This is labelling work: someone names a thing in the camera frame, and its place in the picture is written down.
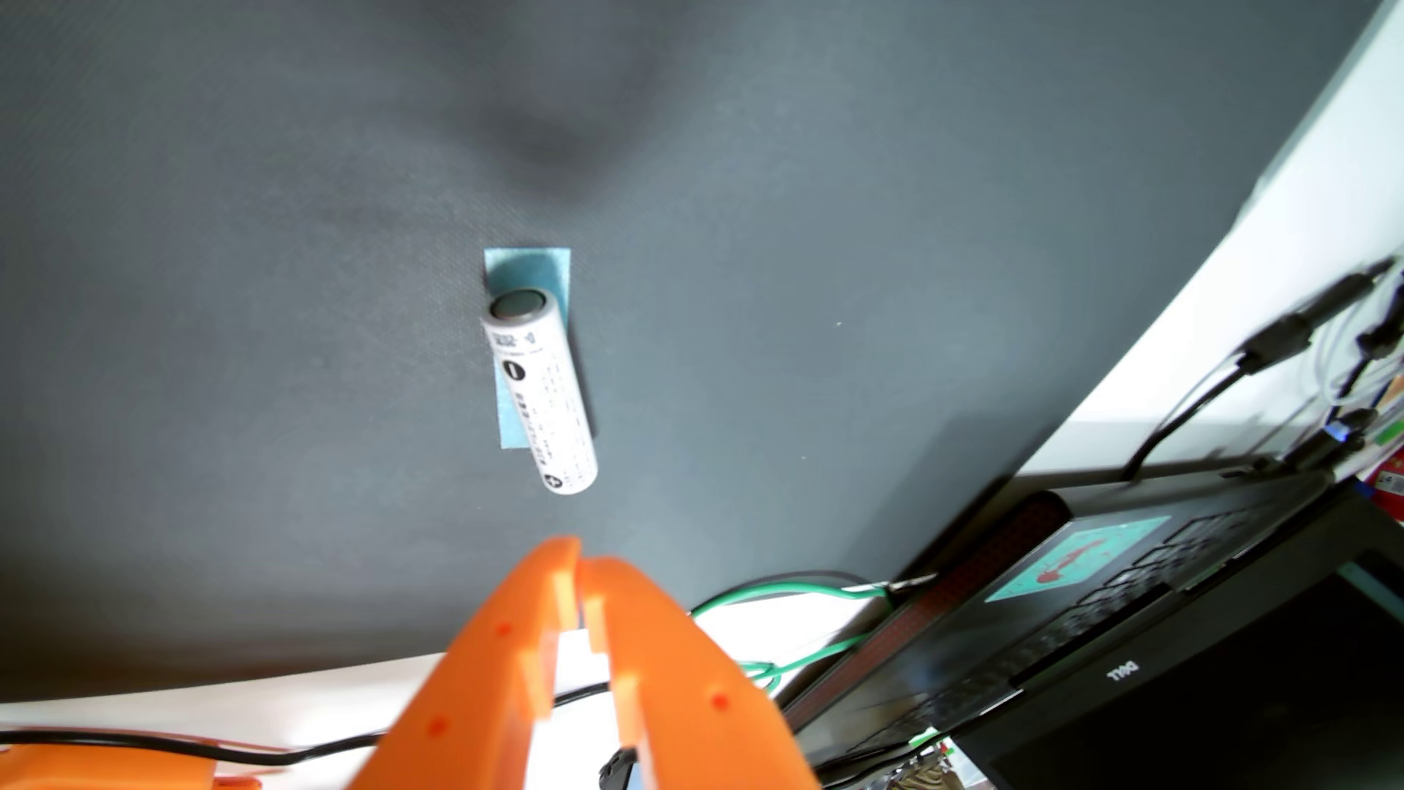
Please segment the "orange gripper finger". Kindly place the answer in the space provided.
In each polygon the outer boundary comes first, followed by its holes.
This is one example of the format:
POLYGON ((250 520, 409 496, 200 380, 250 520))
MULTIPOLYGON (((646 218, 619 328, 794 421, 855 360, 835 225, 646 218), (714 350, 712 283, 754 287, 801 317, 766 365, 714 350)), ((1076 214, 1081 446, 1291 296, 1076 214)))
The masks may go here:
POLYGON ((609 662, 619 741, 644 789, 819 789, 775 703, 658 584, 581 560, 591 650, 609 662))
POLYGON ((578 537, 536 546, 493 589, 350 789, 522 789, 555 700, 557 643, 580 624, 578 537))

